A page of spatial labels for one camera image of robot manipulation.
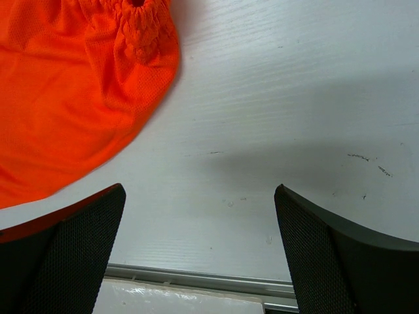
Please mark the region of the orange mesh shorts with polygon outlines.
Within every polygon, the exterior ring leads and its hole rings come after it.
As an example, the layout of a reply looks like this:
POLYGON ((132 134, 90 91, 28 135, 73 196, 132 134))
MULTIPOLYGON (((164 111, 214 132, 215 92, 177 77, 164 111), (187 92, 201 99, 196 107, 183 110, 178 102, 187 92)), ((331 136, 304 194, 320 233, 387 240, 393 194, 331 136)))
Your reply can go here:
POLYGON ((1 207, 47 198, 128 145, 176 76, 169 1, 1 2, 1 207))

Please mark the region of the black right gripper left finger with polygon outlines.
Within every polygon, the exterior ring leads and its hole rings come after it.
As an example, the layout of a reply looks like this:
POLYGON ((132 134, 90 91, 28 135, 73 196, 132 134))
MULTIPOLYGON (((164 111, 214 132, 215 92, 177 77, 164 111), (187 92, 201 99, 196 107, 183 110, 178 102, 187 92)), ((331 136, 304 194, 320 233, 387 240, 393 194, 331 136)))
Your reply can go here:
POLYGON ((1 230, 1 312, 92 313, 125 202, 117 183, 1 230))

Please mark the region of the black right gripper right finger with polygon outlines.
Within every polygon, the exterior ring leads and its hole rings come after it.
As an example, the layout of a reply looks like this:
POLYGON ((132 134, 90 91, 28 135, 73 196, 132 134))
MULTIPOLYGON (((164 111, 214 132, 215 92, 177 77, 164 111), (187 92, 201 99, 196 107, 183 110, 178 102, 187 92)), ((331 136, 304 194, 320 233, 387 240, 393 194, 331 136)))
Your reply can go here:
POLYGON ((354 223, 284 185, 276 216, 300 313, 417 313, 418 243, 354 223))

